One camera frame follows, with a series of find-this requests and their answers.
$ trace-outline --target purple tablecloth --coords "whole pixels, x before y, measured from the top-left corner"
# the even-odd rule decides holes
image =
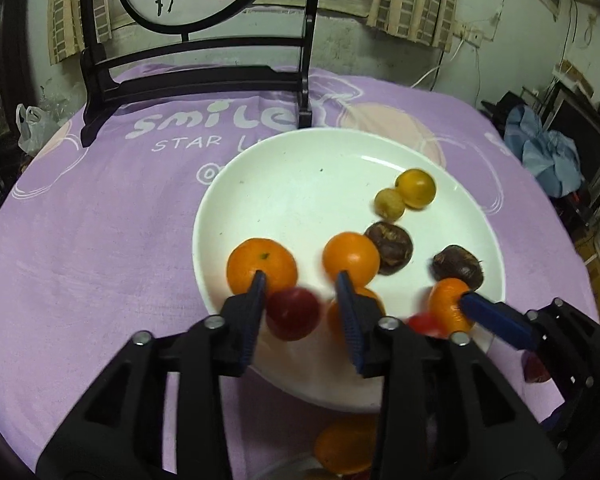
[[[314,71],[311,89],[314,125],[404,142],[471,192],[498,237],[512,306],[526,311],[560,296],[597,319],[586,269],[547,198],[479,113],[449,96],[365,77]],[[293,98],[277,92],[134,104],[87,149],[78,140],[82,124],[78,113],[62,127],[0,211],[0,431],[32,468],[134,332],[169,335],[206,316],[191,258],[200,199],[238,152],[294,129],[296,114]],[[524,383],[520,357],[505,344],[494,341],[489,355],[537,417],[561,402],[553,383]],[[222,390],[237,480],[310,450],[336,415],[253,373],[225,380]]]

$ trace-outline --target plate rim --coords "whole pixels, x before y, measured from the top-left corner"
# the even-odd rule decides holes
[[[497,298],[494,301],[505,301],[506,300],[506,295],[507,295],[507,280],[506,280],[506,272],[505,272],[505,266],[504,266],[504,258],[502,256],[502,250],[500,248],[500,243],[498,241],[498,237],[496,236],[495,231],[493,230],[493,227],[491,226],[491,223],[489,222],[489,219],[487,218],[487,215],[485,215],[482,207],[480,206],[480,204],[478,204],[474,198],[474,196],[469,193],[469,191],[462,185],[462,183],[458,182],[458,180],[451,174],[449,173],[446,168],[442,168],[441,166],[437,165],[435,162],[433,162],[432,160],[430,160],[428,157],[426,157],[424,154],[418,152],[417,150],[414,150],[413,148],[402,144],[401,142],[397,142],[396,140],[393,139],[388,139],[387,137],[383,137],[380,136],[378,134],[373,134],[371,132],[364,132],[362,130],[355,130],[353,128],[335,128],[332,126],[314,126],[311,128],[302,128],[300,130],[290,130],[288,132],[282,132],[280,134],[276,134],[273,135],[271,137],[267,137],[266,139],[260,140],[259,142],[257,142],[256,144],[254,144],[253,146],[250,146],[249,148],[247,148],[246,150],[244,150],[243,152],[239,153],[238,155],[234,156],[234,158],[232,158],[232,160],[230,160],[225,166],[224,168],[222,168],[222,170],[225,170],[226,168],[228,168],[229,166],[231,166],[232,164],[236,163],[237,160],[241,160],[242,158],[244,158],[246,156],[247,153],[254,153],[253,152],[253,148],[256,148],[257,146],[263,145],[265,143],[269,143],[269,142],[276,142],[279,141],[282,138],[285,137],[291,137],[291,136],[296,136],[296,135],[300,135],[300,134],[304,134],[306,132],[316,132],[316,131],[320,131],[323,132],[325,134],[328,134],[330,132],[338,132],[338,133],[343,133],[343,132],[349,132],[350,134],[354,134],[354,135],[362,135],[363,137],[373,137],[377,140],[380,140],[382,142],[385,142],[387,144],[390,144],[392,146],[395,146],[397,148],[400,148],[402,150],[406,150],[407,152],[411,152],[413,155],[416,155],[418,158],[420,158],[421,160],[425,161],[426,164],[433,164],[434,166],[437,166],[440,168],[440,170],[444,171],[446,173],[446,175],[452,179],[452,181],[460,187],[460,189],[468,196],[469,200],[475,205],[475,207],[478,209],[478,211],[480,212],[480,214],[482,215],[482,217],[485,220],[485,223],[487,224],[487,228],[489,230],[490,236],[493,240],[493,242],[496,245],[497,248],[497,257],[498,257],[498,261],[500,263],[500,269],[501,269],[501,282],[502,282],[502,293],[501,293],[501,297]],[[208,200],[208,197],[210,196],[211,192],[214,189],[214,186],[216,186],[216,183],[218,182],[218,178],[220,177],[222,170],[218,173],[218,175],[216,175],[216,177],[213,179],[213,181],[211,182],[210,186],[208,187],[208,189],[205,191],[204,195],[202,196],[202,200],[200,201],[200,205],[198,206],[198,211],[196,212],[196,217],[194,219],[194,224],[193,224],[193,230],[192,230],[192,243],[191,243],[191,257],[193,260],[193,271],[194,271],[194,278],[196,280],[196,285],[198,286],[198,291],[200,293],[200,297],[202,298],[202,301],[205,305],[205,308],[208,312],[209,315],[212,315],[213,312],[211,312],[209,304],[211,304],[211,298],[209,297],[208,292],[206,291],[206,287],[205,290],[202,290],[203,287],[201,287],[200,282],[202,281],[202,278],[199,278],[199,276],[202,276],[202,264],[200,264],[199,260],[196,258],[196,248],[198,246],[198,239],[199,239],[199,234],[200,234],[200,212],[202,211],[203,207],[206,205],[206,202]],[[489,347],[486,349],[485,354],[491,349],[491,345],[493,344],[493,339],[494,339],[494,335],[493,333],[491,334],[491,341],[489,342]],[[337,406],[336,404],[331,404],[329,402],[320,402],[316,399],[314,399],[313,397],[309,397],[306,396],[302,393],[299,392],[292,392],[290,391],[288,388],[282,386],[280,384],[279,381],[277,380],[272,380],[264,371],[260,370],[256,365],[251,364],[250,366],[260,377],[262,377],[264,380],[266,380],[268,383],[272,384],[272,386],[278,388],[279,390],[285,392],[288,395],[291,395],[293,397],[296,397],[297,399],[301,399],[304,400],[305,402],[308,402],[310,404],[313,404],[315,406],[320,406],[323,408],[327,408],[330,410],[335,410],[338,412],[346,412],[346,413],[373,413],[376,412],[378,409],[373,407],[373,406],[369,406],[368,408],[364,408],[364,407],[360,407],[360,409],[357,408],[352,408],[352,407],[346,407],[343,408],[342,406]]]

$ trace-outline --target round frame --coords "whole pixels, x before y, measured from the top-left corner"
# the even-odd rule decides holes
[[[213,27],[218,23],[222,23],[229,18],[234,17],[238,12],[245,9],[248,5],[252,4],[255,0],[235,0],[234,2],[227,5],[224,9],[219,10],[211,16],[207,16],[197,22],[187,23],[185,25],[161,25],[160,23],[150,22],[148,19],[140,16],[133,8],[129,0],[120,0],[123,8],[126,10],[129,16],[141,27],[147,30],[158,32],[159,34],[173,34],[181,36],[183,34],[189,34],[191,32],[197,32],[204,30],[209,27]]]

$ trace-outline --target plastic bag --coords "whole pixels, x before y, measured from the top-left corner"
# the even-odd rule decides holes
[[[31,156],[36,156],[58,130],[58,123],[51,115],[35,106],[18,105],[16,124],[20,131],[18,146]]]

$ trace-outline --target silver screw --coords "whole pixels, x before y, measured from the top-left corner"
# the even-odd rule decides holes
[[[378,326],[382,330],[395,330],[400,326],[400,320],[395,317],[384,316],[378,320]]]
[[[224,326],[224,317],[222,316],[209,316],[205,319],[205,326],[209,330],[215,330]]]
[[[471,338],[465,332],[453,332],[450,339],[458,346],[465,346],[471,342]]]
[[[141,330],[133,335],[131,341],[134,342],[134,345],[144,346],[153,338],[154,335],[151,332],[147,332],[147,330]]]

